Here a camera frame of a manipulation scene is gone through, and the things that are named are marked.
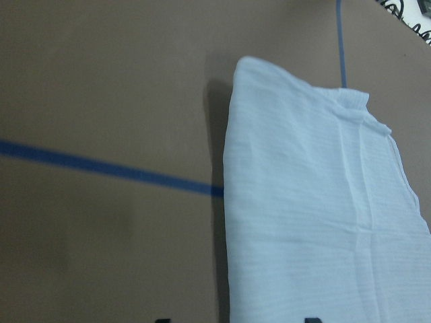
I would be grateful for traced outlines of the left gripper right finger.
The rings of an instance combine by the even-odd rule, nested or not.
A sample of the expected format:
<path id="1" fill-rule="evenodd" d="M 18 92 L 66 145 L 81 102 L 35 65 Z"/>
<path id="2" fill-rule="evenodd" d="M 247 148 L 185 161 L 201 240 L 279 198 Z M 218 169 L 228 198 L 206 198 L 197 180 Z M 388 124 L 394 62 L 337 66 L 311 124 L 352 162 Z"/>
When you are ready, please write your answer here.
<path id="1" fill-rule="evenodd" d="M 304 323 L 321 323 L 320 318 L 305 318 Z"/>

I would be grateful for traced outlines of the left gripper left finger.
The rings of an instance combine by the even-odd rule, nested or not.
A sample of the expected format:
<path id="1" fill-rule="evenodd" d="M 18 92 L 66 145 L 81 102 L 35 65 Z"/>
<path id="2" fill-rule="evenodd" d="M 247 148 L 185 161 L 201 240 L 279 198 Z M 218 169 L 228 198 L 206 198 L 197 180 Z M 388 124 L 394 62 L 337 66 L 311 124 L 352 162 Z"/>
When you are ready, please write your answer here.
<path id="1" fill-rule="evenodd" d="M 171 323 L 170 318 L 158 318 L 154 321 L 154 323 Z"/>

